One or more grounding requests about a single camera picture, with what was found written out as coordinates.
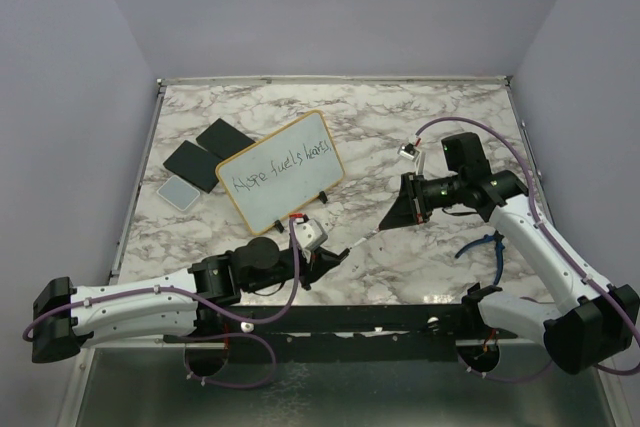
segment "marble tabletop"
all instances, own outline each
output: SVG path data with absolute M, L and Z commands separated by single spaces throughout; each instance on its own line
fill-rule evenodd
M 246 244 L 252 238 L 231 200 L 218 185 L 202 194 L 186 213 L 156 191 L 171 176 L 164 160 L 218 118 L 253 139 L 277 130 L 311 109 L 323 111 L 346 170 L 327 192 L 329 202 L 304 212 L 329 234 L 324 247 L 339 252 L 378 225 L 393 203 L 400 174 L 413 165 L 398 157 L 401 143 L 414 138 L 425 122 L 439 116 L 469 117 L 504 134 L 524 154 L 506 88 L 487 83 L 264 84 L 168 86 L 135 207 L 119 283 L 144 280 L 187 267 L 203 258 Z M 471 126 L 440 123 L 423 134 L 426 177 L 447 172 L 440 139 L 464 130 L 480 135 L 494 170 L 519 168 L 497 140 Z M 477 247 L 460 259 L 467 242 L 492 233 L 480 217 L 435 212 L 423 226 L 386 231 L 353 250 L 337 269 L 301 291 L 297 305 L 397 304 L 457 301 L 476 282 L 495 275 L 493 245 Z M 285 247 L 288 236 L 265 234 Z M 539 278 L 505 241 L 500 285 L 516 295 L 550 300 Z M 283 304 L 290 283 L 271 297 L 243 295 L 243 304 Z

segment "black clamp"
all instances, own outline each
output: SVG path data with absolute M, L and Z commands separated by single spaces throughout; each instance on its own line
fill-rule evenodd
M 284 232 L 284 225 L 282 225 L 282 222 L 280 222 L 279 220 L 276 220 L 273 223 L 273 226 L 276 228 L 276 230 L 278 232 L 280 232 L 281 234 Z

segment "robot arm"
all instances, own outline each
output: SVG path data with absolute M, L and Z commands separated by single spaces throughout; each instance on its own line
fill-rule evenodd
M 348 255 L 336 255 L 321 245 L 327 234 L 321 224 L 307 217 L 294 226 L 300 251 L 300 286 L 311 284 L 338 266 Z M 208 334 L 217 326 L 215 312 L 185 295 L 164 289 L 180 289 L 220 306 L 240 301 L 242 292 L 256 292 L 283 284 L 294 277 L 294 249 L 279 250 L 266 237 L 251 240 L 246 246 L 222 255 L 208 257 L 154 279 L 125 285 L 73 287 L 68 277 L 52 280 L 33 304 L 33 318 L 74 304 L 33 328 L 32 361 L 55 362 L 76 355 L 81 347 L 128 337 L 145 335 Z M 137 295 L 128 292 L 142 291 Z M 109 300 L 96 301 L 109 296 Z
M 632 333 L 591 285 L 571 268 L 545 237 L 529 210 L 528 191 L 509 171 L 492 173 L 477 135 L 463 133 L 442 140 L 449 170 L 456 175 L 426 180 L 421 152 L 413 145 L 400 154 L 416 162 L 417 171 L 402 176 L 400 194 L 380 230 L 426 222 L 436 208 L 463 204 L 474 209 L 520 251 L 542 279 L 554 305 L 539 305 L 490 286 L 463 299 L 478 322 L 508 330 L 544 346 L 563 370 L 578 373 L 627 349 Z M 540 222 L 587 278 L 613 297 L 635 322 L 640 299 L 628 285 L 616 288 L 582 259 L 540 215 Z

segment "metal edge trim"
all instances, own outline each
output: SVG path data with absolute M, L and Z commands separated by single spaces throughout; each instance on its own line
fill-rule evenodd
M 111 266 L 111 270 L 109 271 L 109 280 L 111 280 L 111 278 L 113 277 L 117 277 L 122 267 L 122 260 L 123 260 L 124 252 L 127 246 L 127 240 L 129 238 L 129 230 L 131 228 L 133 215 L 135 213 L 136 205 L 138 203 L 138 196 L 140 195 L 140 188 L 142 187 L 144 172 L 147 168 L 149 154 L 151 153 L 153 137 L 155 135 L 156 128 L 158 126 L 158 118 L 160 117 L 160 111 L 162 110 L 162 103 L 164 101 L 165 92 L 166 92 L 166 88 L 160 85 L 160 87 L 158 88 L 158 95 L 156 97 L 156 105 L 154 107 L 153 115 L 151 117 L 151 127 L 149 128 L 147 139 L 145 140 L 142 160 L 140 161 L 140 165 L 138 166 L 138 172 L 136 174 L 136 182 L 134 184 L 133 192 L 131 194 L 131 199 L 129 200 L 129 206 L 127 207 L 127 213 L 125 216 L 124 225 L 122 227 L 122 234 L 120 235 L 120 239 L 118 240 L 118 248 L 116 250 L 116 255 L 113 261 L 113 265 Z
M 524 144 L 525 151 L 527 152 L 527 157 L 531 162 L 531 166 L 533 167 L 533 179 L 536 183 L 536 189 L 538 190 L 538 195 L 540 196 L 540 201 L 542 202 L 542 209 L 544 210 L 544 214 L 547 216 L 551 223 L 553 224 L 553 215 L 551 215 L 551 208 L 549 207 L 549 203 L 547 202 L 547 197 L 544 194 L 544 189 L 542 188 L 542 180 L 540 179 L 538 164 L 536 162 L 535 155 L 533 154 L 533 148 L 531 143 L 529 142 L 529 135 L 527 134 L 526 124 L 522 120 L 522 117 L 518 113 L 518 109 L 516 108 L 515 99 L 513 98 L 513 92 L 511 91 L 511 86 L 506 85 L 505 89 L 507 90 L 507 96 L 509 97 L 509 103 L 511 104 L 511 110 L 513 111 L 513 115 L 516 118 L 516 123 L 518 125 L 518 130 L 520 131 L 520 137 L 522 137 L 522 142 Z
M 267 84 L 397 84 L 397 83 L 458 83 L 508 85 L 507 77 L 500 76 L 350 76 L 350 75 L 250 75 L 220 77 L 177 77 L 158 79 L 160 85 L 267 85 Z
M 616 367 L 612 359 L 606 359 L 601 364 L 610 368 Z M 616 427 L 633 427 L 633 417 L 620 377 L 602 371 L 598 371 L 598 377 Z
M 82 349 L 76 356 L 58 414 L 57 427 L 75 427 L 78 424 L 94 355 L 94 349 Z

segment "metal floor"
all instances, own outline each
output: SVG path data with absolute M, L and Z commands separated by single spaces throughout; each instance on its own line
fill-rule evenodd
M 537 371 L 546 353 L 502 348 L 494 373 Z M 100 349 L 78 425 L 234 427 L 525 426 L 606 427 L 614 422 L 594 370 L 554 368 L 530 384 L 499 384 L 457 363 L 428 361 L 287 363 L 278 382 L 252 391 L 187 381 L 182 349 Z M 234 365 L 225 380 L 255 380 L 263 366 Z

